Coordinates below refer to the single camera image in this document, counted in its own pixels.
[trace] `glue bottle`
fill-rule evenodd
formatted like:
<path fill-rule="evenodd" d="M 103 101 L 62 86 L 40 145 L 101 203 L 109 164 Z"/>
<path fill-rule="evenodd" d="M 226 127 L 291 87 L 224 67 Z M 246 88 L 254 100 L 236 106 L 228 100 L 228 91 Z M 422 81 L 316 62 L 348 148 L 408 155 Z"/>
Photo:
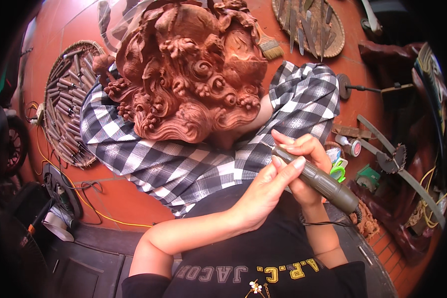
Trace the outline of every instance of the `glue bottle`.
<path fill-rule="evenodd" d="M 347 138 L 344 135 L 337 134 L 335 136 L 336 142 L 343 146 L 343 151 L 357 157 L 361 153 L 361 142 L 357 139 Z"/>

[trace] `power strip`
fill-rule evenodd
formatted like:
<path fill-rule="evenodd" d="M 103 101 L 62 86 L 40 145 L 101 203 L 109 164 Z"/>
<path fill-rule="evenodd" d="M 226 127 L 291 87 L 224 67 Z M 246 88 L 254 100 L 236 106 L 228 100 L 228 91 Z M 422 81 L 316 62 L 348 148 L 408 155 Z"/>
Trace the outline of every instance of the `power strip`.
<path fill-rule="evenodd" d="M 38 110 L 37 113 L 35 114 L 36 119 L 31 120 L 30 123 L 36 126 L 41 125 L 44 115 L 45 115 L 45 103 L 41 103 L 38 105 Z"/>

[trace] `round tray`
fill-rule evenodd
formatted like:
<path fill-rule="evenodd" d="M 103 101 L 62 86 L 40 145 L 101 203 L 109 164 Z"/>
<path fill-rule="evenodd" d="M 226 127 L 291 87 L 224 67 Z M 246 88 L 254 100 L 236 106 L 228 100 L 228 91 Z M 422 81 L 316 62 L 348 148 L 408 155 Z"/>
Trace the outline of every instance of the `round tray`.
<path fill-rule="evenodd" d="M 280 8 L 280 1 L 283 0 L 272 0 L 272 8 L 273 8 L 273 13 L 275 14 L 275 17 L 278 16 L 278 9 Z M 293 4 L 293 9 L 297 12 L 298 14 L 298 20 L 297 20 L 297 25 L 299 28 L 303 29 L 303 26 L 301 25 L 301 21 L 299 20 L 300 15 L 302 15 L 302 17 L 304 17 L 306 19 L 306 11 L 301 12 L 301 14 L 298 13 L 298 1 L 290 1 L 290 0 L 284 0 L 285 3 L 283 4 L 284 9 L 283 9 L 283 13 L 280 16 L 280 20 L 277 20 L 280 23 L 280 26 L 283 28 L 284 24 L 285 24 L 285 16 L 286 16 L 286 7 L 288 4 L 292 3 Z M 313 0 L 313 3 L 311 4 L 310 8 L 308 9 L 311 12 L 311 23 L 315 24 L 315 26 L 317 26 L 318 31 L 317 31 L 317 38 L 316 38 L 316 42 L 315 42 L 315 50 L 316 50 L 316 54 L 318 56 L 321 56 L 321 40 L 319 38 L 320 36 L 320 20 L 321 20 L 321 13 L 320 13 L 320 6 L 321 6 L 321 1 L 319 0 Z M 324 12 L 325 12 L 325 16 L 326 16 L 326 11 L 328 9 L 329 3 L 327 3 L 325 1 L 325 7 L 324 7 Z M 339 19 L 339 16 L 336 14 L 336 11 L 333 9 L 333 14 L 331 15 L 331 31 L 329 34 L 331 34 L 331 32 L 336 34 L 336 37 L 333 41 L 333 43 L 325 49 L 325 54 L 323 55 L 324 58 L 330 58 L 330 57 L 334 57 L 336 55 L 338 55 L 344 47 L 344 42 L 345 42 L 345 33 L 344 33 L 344 28 L 343 28 L 343 24 L 341 23 L 341 20 Z M 285 30 L 286 33 L 288 33 L 288 35 L 290 34 L 290 30 Z M 298 33 L 295 33 L 295 41 L 296 43 L 298 43 Z M 304 45 L 303 45 L 304 49 L 308 52 L 310 52 L 310 48 L 308 46 L 308 41 L 306 40 L 306 38 L 304 39 Z"/>
<path fill-rule="evenodd" d="M 54 74 L 54 71 L 57 67 L 59 67 L 60 63 L 63 61 L 63 55 L 72 51 L 76 51 L 78 49 L 82 49 L 82 52 L 78 54 L 78 58 L 79 58 L 79 64 L 80 67 L 82 68 L 86 68 L 86 64 L 84 63 L 83 58 L 86 57 L 86 55 L 88 53 L 91 53 L 91 55 L 93 56 L 98 56 L 101 54 L 104 54 L 104 50 L 103 48 L 97 44 L 95 41 L 92 40 L 80 40 L 78 42 L 75 42 L 74 44 L 70 45 L 69 47 L 67 47 L 61 54 L 60 56 L 56 59 L 55 63 L 53 64 L 53 67 L 51 68 L 51 71 L 48 75 L 48 79 L 47 79 L 47 83 L 46 83 L 46 87 L 45 87 L 45 98 L 44 98 L 44 103 L 45 103 L 45 115 L 44 115 L 44 127 L 45 127 L 45 133 L 47 135 L 47 139 L 48 142 L 51 144 L 52 148 L 55 150 L 55 152 L 63 159 L 69 159 L 65 156 L 65 154 L 60 150 L 60 148 L 58 147 L 58 141 L 56 139 L 54 139 L 49 130 L 49 126 L 53 125 L 54 129 L 60 133 L 60 128 L 58 128 L 58 125 L 55 124 L 55 121 L 53 119 L 48 119 L 47 118 L 47 114 L 50 114 L 50 110 L 48 109 L 53 109 L 55 114 L 57 117 L 59 117 L 59 115 L 62 117 L 64 122 L 69 122 L 72 117 L 71 116 L 67 116 L 64 115 L 62 113 L 60 113 L 58 110 L 55 109 L 56 103 L 52 104 L 52 100 L 48 98 L 48 85 L 51 83 L 51 77 Z M 71 63 L 71 66 L 67 67 L 67 69 L 71 69 L 73 70 L 76 74 L 79 73 L 79 71 L 77 72 L 77 70 L 75 69 L 75 65 L 74 63 Z M 80 86 L 80 82 L 74 78 L 72 78 L 70 75 L 68 75 L 66 77 L 66 80 L 71 81 L 72 83 L 76 84 L 77 86 Z M 79 160 L 73 159 L 73 163 L 68 162 L 71 165 L 77 166 L 77 167 L 85 167 L 85 166 L 89 166 L 90 164 L 92 164 L 95 160 L 96 157 L 92 154 L 90 154 L 89 152 L 86 152 L 84 149 L 81 149 L 82 152 L 82 156 L 79 157 Z"/>

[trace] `hand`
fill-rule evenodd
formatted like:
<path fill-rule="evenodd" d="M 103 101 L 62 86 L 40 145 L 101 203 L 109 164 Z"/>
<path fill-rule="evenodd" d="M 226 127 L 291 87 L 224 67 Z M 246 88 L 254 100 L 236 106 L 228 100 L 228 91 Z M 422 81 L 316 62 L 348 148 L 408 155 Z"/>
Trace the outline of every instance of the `hand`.
<path fill-rule="evenodd" d="M 240 200 L 226 212 L 240 234 L 254 231 L 265 222 L 286 186 L 301 174 L 305 162 L 299 157 L 279 172 L 270 163 L 258 173 Z"/>
<path fill-rule="evenodd" d="M 310 134 L 305 134 L 293 141 L 274 129 L 272 130 L 272 136 L 277 145 L 280 145 L 291 154 L 305 156 L 311 163 L 329 174 L 332 168 L 331 161 L 318 139 Z M 281 158 L 272 156 L 272 162 L 279 173 L 285 170 L 286 163 Z M 295 199 L 304 209 L 321 204 L 321 195 L 300 179 L 293 180 L 288 186 Z"/>

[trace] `wrist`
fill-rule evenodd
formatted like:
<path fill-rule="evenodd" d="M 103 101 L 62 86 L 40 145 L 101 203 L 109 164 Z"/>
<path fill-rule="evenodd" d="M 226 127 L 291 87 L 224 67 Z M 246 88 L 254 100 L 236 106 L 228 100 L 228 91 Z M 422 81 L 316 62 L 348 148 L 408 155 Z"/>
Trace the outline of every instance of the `wrist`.
<path fill-rule="evenodd" d="M 245 220 L 245 216 L 240 214 L 237 208 L 230 208 L 221 212 L 222 223 L 227 226 L 228 232 L 232 234 L 232 237 L 249 232 L 248 221 Z"/>
<path fill-rule="evenodd" d="M 312 218 L 314 217 L 314 215 L 319 215 L 322 210 L 324 210 L 326 213 L 325 207 L 323 206 L 323 203 L 321 201 L 314 202 L 312 204 L 301 205 L 301 213 L 306 219 Z"/>

